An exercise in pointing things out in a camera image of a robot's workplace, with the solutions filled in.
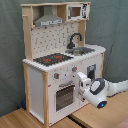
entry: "wooden play kitchen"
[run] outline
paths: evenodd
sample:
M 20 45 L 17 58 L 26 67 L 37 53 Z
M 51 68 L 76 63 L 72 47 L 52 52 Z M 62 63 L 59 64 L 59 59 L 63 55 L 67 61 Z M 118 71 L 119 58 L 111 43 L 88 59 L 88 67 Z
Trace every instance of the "wooden play kitchen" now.
M 105 49 L 85 45 L 90 4 L 21 5 L 26 107 L 46 128 L 88 104 L 78 94 L 78 72 L 102 77 Z

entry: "oven window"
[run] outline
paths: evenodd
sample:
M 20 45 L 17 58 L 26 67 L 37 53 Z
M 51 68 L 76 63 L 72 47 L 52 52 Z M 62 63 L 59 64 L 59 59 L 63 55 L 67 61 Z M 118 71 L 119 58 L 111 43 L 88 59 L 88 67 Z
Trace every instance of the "oven window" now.
M 56 111 L 73 103 L 74 86 L 69 86 L 56 92 Z

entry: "backsplash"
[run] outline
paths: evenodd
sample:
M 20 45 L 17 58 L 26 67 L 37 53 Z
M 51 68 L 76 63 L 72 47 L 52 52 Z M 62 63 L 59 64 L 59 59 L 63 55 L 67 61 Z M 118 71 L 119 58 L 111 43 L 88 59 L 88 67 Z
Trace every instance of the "backsplash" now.
M 67 49 L 70 37 L 78 33 L 79 22 L 35 27 L 32 29 L 33 58 L 55 53 Z M 78 46 L 78 36 L 73 38 L 73 43 Z

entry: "wooden table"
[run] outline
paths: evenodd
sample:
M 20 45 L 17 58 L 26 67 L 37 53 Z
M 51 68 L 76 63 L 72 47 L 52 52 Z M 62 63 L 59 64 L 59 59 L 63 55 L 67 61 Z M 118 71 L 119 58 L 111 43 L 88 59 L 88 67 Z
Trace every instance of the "wooden table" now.
M 0 128 L 44 128 L 36 118 L 23 109 L 0 118 Z M 69 118 L 64 118 L 50 128 L 81 128 Z
M 71 114 L 71 117 L 87 128 L 116 128 L 128 118 L 128 91 L 108 98 L 106 107 L 102 109 L 88 104 Z

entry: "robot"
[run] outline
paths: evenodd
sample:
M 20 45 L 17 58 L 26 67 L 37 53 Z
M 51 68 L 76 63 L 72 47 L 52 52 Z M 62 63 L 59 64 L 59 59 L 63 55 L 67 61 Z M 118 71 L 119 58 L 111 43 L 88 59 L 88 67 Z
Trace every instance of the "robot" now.
M 77 76 L 79 78 L 78 98 L 87 99 L 96 108 L 105 107 L 107 97 L 113 97 L 128 90 L 128 80 L 112 83 L 103 78 L 97 78 L 92 81 L 82 72 L 78 72 Z

